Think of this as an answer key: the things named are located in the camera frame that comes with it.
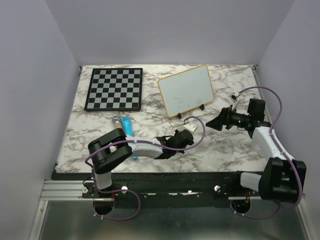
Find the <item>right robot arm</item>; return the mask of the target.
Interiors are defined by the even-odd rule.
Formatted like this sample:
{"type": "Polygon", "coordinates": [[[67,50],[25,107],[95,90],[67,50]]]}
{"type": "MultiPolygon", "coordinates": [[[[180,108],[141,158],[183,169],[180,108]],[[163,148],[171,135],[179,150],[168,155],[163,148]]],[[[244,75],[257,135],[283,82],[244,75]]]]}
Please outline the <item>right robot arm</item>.
{"type": "Polygon", "coordinates": [[[240,177],[230,183],[234,195],[241,196],[250,189],[263,200],[295,204],[302,195],[307,166],[283,148],[271,123],[264,120],[265,106],[264,100],[252,98],[246,114],[236,112],[232,106],[224,107],[205,125],[216,131],[232,127],[244,129],[267,161],[261,174],[241,172],[240,177]]]}

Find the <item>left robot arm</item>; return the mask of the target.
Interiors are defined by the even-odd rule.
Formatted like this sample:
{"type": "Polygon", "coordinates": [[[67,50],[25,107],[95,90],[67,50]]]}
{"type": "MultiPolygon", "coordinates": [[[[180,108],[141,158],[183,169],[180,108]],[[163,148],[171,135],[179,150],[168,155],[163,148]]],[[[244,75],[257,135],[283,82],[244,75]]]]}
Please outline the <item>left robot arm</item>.
{"type": "Polygon", "coordinates": [[[144,139],[142,142],[135,140],[126,135],[124,130],[116,128],[88,144],[95,178],[93,191],[99,197],[104,198],[110,194],[111,171],[127,158],[169,159],[178,152],[184,153],[184,149],[194,143],[193,134],[187,129],[176,130],[172,136],[144,139]]]}

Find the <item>yellow framed whiteboard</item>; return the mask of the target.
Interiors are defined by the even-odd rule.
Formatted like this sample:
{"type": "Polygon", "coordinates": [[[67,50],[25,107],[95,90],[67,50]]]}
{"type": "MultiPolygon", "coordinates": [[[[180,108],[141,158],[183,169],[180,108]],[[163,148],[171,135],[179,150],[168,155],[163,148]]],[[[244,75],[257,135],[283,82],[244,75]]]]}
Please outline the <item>yellow framed whiteboard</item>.
{"type": "Polygon", "coordinates": [[[169,118],[201,108],[215,98],[207,65],[161,78],[157,85],[169,118]]]}

